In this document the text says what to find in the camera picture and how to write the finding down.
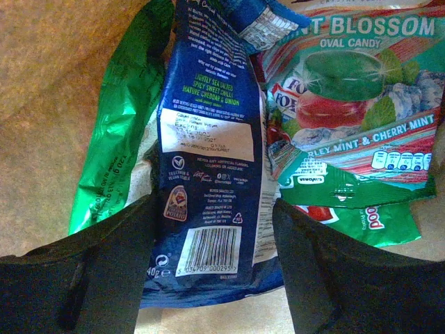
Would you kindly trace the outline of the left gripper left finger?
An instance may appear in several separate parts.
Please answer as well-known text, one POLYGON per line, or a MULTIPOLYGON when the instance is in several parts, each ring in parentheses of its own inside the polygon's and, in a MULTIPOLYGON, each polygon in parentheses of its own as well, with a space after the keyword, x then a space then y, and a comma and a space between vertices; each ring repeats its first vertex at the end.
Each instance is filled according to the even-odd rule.
POLYGON ((89 228, 1 258, 2 333, 132 333, 154 245, 148 195, 89 228))

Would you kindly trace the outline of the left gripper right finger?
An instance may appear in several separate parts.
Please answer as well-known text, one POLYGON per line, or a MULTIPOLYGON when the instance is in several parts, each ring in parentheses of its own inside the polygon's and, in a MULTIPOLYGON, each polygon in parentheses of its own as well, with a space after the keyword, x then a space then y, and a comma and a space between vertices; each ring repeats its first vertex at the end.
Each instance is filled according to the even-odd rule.
POLYGON ((295 332, 444 332, 443 262, 369 246, 283 200, 273 229, 295 332))

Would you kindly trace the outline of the dark blue chips bag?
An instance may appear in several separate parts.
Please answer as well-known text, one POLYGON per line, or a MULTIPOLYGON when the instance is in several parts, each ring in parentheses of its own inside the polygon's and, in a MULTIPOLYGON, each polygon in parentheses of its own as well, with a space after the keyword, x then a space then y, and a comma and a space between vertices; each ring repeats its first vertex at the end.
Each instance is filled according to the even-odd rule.
POLYGON ((159 109, 159 199, 144 308, 192 308, 282 286, 266 98, 213 1, 178 1, 159 109))

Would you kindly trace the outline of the brown paper bag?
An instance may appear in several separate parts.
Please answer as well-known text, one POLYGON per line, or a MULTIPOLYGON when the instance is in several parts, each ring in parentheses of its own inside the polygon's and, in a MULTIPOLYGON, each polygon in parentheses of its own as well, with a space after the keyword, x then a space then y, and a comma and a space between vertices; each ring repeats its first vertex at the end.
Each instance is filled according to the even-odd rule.
MULTIPOLYGON (((1 256, 67 235, 104 70, 148 1, 1 1, 1 256)), ((444 260, 444 125, 422 238, 385 250, 444 260)), ((294 333, 284 288, 233 303, 142 309, 135 333, 294 333)))

